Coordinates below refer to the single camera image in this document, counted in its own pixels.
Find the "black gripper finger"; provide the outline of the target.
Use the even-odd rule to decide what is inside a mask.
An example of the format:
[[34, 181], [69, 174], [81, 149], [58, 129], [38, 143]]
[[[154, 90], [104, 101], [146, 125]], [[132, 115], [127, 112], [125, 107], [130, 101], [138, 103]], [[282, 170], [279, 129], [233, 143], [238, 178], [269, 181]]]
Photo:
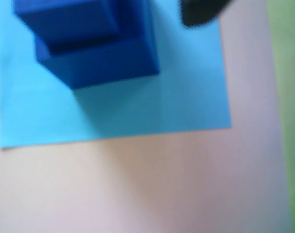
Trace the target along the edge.
[[231, 0], [181, 0], [182, 22], [186, 27], [201, 26], [217, 18]]

